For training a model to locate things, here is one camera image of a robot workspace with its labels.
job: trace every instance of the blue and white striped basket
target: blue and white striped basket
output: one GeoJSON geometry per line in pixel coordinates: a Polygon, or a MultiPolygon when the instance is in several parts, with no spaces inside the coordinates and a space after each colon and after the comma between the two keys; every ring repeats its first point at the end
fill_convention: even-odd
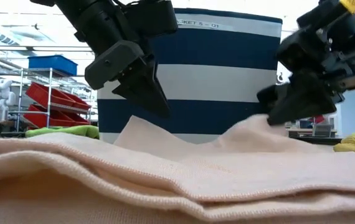
{"type": "Polygon", "coordinates": [[[175,9],[179,30],[153,40],[158,78],[171,107],[161,119],[111,91],[98,91],[101,140],[113,143],[131,115],[193,142],[215,139],[261,113],[256,94],[276,82],[282,20],[236,12],[175,9]]]}

